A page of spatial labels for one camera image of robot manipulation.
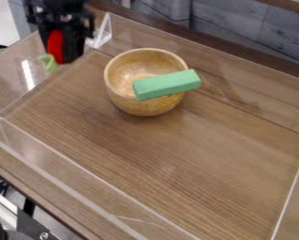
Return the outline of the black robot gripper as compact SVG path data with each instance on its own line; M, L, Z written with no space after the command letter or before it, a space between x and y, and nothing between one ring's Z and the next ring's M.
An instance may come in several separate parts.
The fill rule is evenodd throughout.
M44 49L50 32L62 30L65 37L65 63L75 61L85 53L86 38L95 30L95 15L87 8L89 0L24 0L27 19L38 25Z

